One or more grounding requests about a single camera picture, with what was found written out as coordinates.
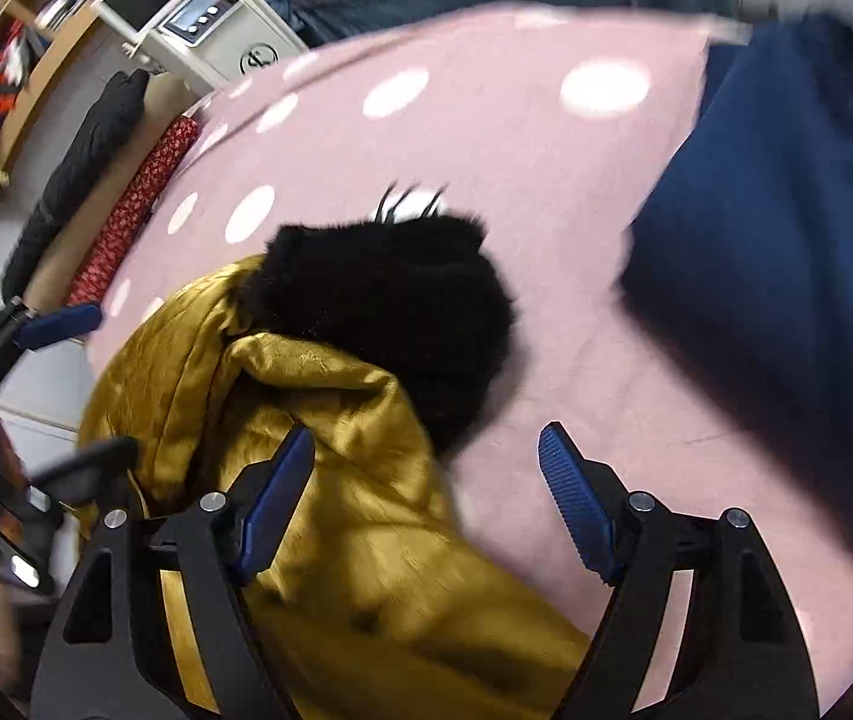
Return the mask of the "tan folded garment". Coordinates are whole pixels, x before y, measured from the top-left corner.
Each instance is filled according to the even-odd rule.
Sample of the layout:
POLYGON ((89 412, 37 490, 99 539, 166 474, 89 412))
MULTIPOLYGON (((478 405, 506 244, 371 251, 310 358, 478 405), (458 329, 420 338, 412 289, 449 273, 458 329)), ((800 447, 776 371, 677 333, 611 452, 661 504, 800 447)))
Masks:
POLYGON ((39 312, 49 312, 63 304, 74 273, 86 259, 92 241, 120 200, 138 167, 166 132, 177 115, 185 112, 197 96, 172 73, 153 76, 146 87, 145 114, 92 186, 62 231, 47 247, 39 265, 24 288, 22 300, 39 312))

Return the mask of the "navy blue folded garment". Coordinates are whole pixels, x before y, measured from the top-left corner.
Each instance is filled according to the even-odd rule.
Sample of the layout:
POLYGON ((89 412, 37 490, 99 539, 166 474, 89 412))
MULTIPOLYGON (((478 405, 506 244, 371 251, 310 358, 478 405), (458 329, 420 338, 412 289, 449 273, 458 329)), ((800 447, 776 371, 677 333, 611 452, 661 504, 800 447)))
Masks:
POLYGON ((853 29, 810 15, 713 47, 630 236, 628 305, 853 548, 853 29))

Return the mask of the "black folded garment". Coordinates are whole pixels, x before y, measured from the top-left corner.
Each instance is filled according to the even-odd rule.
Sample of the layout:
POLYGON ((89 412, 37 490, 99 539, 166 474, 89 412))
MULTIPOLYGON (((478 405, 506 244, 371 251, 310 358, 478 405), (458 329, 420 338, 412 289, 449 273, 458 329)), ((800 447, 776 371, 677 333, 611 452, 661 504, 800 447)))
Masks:
POLYGON ((118 150, 145 114, 146 70, 117 71, 86 112, 63 160, 53 170, 1 275, 5 304, 22 298, 45 250, 86 202, 118 150))

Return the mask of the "red floral folded cloth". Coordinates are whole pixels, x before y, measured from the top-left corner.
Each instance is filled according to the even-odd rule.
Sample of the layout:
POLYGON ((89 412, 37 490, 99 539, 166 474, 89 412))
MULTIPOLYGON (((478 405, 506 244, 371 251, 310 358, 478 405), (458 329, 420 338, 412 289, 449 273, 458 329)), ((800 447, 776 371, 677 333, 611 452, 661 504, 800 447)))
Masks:
POLYGON ((85 261, 74 273, 65 304, 79 305, 104 299, 118 267, 148 221, 152 205, 169 184, 191 145, 197 142, 198 133, 200 125, 187 115, 179 115, 166 128, 113 205, 101 231, 97 232, 85 261))

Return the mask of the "white beauty machine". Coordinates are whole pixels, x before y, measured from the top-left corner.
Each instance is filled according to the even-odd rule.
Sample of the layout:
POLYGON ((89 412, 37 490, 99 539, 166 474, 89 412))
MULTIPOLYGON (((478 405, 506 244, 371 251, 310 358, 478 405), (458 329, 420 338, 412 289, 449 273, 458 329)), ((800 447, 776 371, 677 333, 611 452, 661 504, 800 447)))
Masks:
POLYGON ((265 0, 94 0, 92 8, 130 57, 200 94, 307 52, 265 0))

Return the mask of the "gold satin fur-lined coat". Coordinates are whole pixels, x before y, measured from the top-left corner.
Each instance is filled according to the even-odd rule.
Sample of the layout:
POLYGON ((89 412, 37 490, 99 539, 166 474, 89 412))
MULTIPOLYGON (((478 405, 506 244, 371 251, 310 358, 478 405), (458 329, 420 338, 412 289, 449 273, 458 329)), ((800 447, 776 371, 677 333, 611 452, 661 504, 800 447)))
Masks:
POLYGON ((586 635, 463 538, 441 463, 480 418, 514 312, 483 226, 285 226, 172 294, 107 364, 79 437, 140 445, 180 511, 294 426, 316 466, 247 605, 306 718, 545 718, 586 635))

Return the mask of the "pink polka dot bedsheet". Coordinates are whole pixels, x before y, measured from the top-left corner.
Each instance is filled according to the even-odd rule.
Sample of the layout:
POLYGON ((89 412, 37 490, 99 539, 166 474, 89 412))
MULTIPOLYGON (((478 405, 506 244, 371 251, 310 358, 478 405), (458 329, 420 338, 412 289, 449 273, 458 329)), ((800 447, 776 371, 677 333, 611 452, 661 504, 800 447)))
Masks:
POLYGON ((465 536, 592 631, 584 571, 537 463, 563 422, 587 457, 680 512, 755 518, 822 706, 853 683, 853 554, 813 495, 628 314, 627 231, 692 130, 711 16, 488 7, 332 44, 197 106, 202 135, 107 296, 102 369, 175 289, 283 224, 378 206, 475 215, 517 310, 488 416, 449 466, 465 536))

